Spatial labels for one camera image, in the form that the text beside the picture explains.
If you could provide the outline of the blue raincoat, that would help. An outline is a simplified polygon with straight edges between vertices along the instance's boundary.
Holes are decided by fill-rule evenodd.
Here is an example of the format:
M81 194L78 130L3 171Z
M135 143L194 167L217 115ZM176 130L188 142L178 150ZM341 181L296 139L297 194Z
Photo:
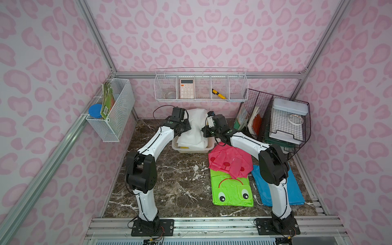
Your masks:
M304 205L305 199L300 191L297 184L297 180L292 172L289 171L287 190L288 190L288 200L291 206L293 205ZM259 171L258 165L253 165L252 175L255 179L256 186L264 206L272 207L272 197L268 184L262 179Z

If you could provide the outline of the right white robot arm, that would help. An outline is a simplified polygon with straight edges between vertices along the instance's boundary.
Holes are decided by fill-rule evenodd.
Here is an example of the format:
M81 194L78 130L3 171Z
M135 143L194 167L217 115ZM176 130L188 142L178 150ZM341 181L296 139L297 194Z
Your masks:
M241 149L259 161L259 171L268 184L272 198L272 219L288 221L294 218L290 207L287 179L290 165L281 147L264 144L228 126L222 114L207 113L208 124L202 128L204 137L219 138L222 143Z

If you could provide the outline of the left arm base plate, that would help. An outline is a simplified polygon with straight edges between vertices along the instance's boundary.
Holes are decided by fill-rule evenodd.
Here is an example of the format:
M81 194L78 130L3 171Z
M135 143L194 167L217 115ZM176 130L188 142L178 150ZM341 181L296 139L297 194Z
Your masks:
M175 220L155 218L153 221L136 219L131 226L131 236L173 236Z

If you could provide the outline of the white raincoat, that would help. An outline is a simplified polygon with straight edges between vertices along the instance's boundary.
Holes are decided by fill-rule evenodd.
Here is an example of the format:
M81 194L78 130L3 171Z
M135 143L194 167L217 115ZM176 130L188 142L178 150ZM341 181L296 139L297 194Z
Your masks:
M178 140L179 147L188 147L191 150L203 150L207 148L208 139L203 137L201 129L205 126L207 117L206 109L192 109L188 111L189 122L192 127L190 131L182 133Z

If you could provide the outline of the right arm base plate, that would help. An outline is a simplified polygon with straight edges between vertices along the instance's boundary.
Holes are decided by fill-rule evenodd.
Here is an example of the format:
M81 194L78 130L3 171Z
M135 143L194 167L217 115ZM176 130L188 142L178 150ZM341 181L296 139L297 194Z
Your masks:
M256 218L254 225L259 235L300 235L301 231L295 218Z

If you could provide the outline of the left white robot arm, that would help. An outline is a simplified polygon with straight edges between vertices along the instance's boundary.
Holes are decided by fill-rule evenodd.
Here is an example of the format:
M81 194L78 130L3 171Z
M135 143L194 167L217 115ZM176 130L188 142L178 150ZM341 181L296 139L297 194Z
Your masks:
M187 110L173 107L172 114L159 126L155 135L139 150L127 155L125 183L136 196L140 221L152 223L158 218L153 193L157 182L156 160L167 144L189 130Z

